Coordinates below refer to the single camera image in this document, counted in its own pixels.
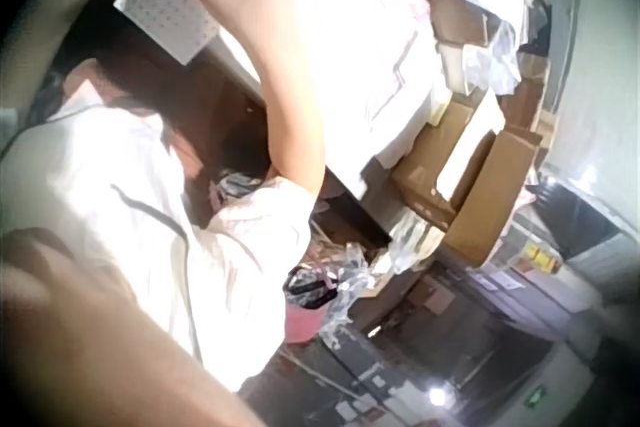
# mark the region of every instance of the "white cloth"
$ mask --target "white cloth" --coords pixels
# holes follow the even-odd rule
[[[140,307],[188,352],[197,344],[205,368],[237,391],[283,340],[282,284],[309,243],[313,196],[276,178],[193,227],[160,117],[89,99],[100,100],[85,83],[11,146],[0,164],[2,233],[46,228],[80,265],[115,266]]]

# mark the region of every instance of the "light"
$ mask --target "light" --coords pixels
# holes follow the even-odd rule
[[[378,327],[376,327],[375,329],[373,329],[371,332],[369,332],[369,333],[367,334],[367,337],[368,337],[368,338],[375,337],[375,336],[378,334],[378,332],[380,332],[381,330],[382,330],[382,327],[379,325]]]
[[[444,389],[433,387],[429,390],[429,401],[436,407],[442,407],[447,403],[447,393]]]

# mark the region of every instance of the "white uniform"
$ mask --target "white uniform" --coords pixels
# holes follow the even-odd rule
[[[80,265],[117,268],[140,308],[237,391],[284,338],[282,284],[309,243],[315,199],[276,178],[194,227],[161,132],[159,116],[103,107],[83,84],[3,158],[2,233],[46,228]]]

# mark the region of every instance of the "raised arm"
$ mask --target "raised arm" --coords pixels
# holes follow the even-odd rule
[[[267,106],[269,154],[282,177],[317,195],[324,131],[297,0],[202,0],[247,51]]]

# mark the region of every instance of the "pink object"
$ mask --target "pink object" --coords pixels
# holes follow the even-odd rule
[[[284,341],[287,344],[309,342],[318,333],[327,315],[330,302],[311,310],[287,302],[284,321]]]

